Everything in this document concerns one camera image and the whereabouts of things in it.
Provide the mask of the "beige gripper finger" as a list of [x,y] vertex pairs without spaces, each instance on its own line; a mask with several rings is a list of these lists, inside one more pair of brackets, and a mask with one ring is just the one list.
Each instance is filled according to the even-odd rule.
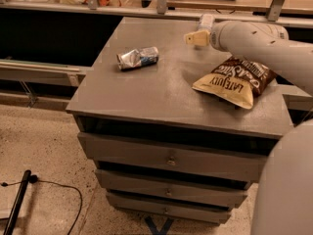
[[190,32],[184,35],[185,43],[195,46],[208,46],[210,32],[206,29]]

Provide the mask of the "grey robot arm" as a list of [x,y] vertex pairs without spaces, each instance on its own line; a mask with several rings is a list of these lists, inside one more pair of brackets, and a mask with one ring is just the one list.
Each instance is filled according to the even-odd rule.
[[[225,21],[209,28],[219,51],[261,63],[312,93],[312,46],[269,31],[268,23]],[[292,128],[262,170],[250,235],[313,235],[313,123]]]

